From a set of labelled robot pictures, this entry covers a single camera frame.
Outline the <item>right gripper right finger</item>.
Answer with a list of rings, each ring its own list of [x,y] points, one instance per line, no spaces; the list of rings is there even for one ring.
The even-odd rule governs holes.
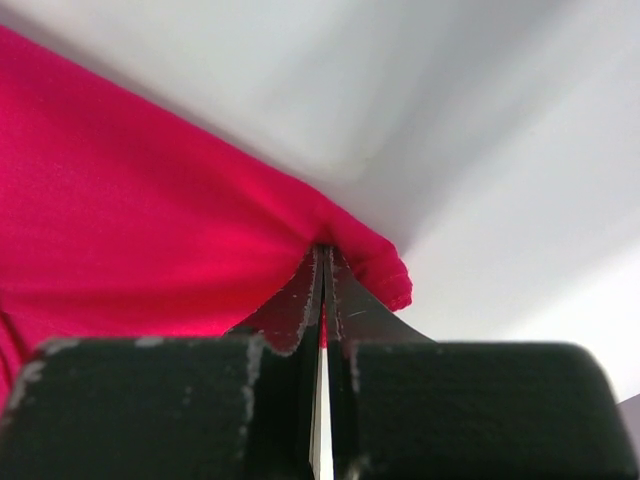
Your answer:
[[[323,251],[338,479],[635,479],[606,375],[571,343],[437,342]]]

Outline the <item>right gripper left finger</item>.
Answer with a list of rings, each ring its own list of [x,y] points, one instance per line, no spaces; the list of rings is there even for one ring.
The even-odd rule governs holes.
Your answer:
[[[54,338],[1,417],[5,479],[315,479],[323,250],[221,337]]]

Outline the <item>red t shirt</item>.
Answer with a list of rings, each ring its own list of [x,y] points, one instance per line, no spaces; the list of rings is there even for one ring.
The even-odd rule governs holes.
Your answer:
[[[1,31],[1,389],[51,337],[221,335],[338,247],[393,311],[395,246],[319,191]]]

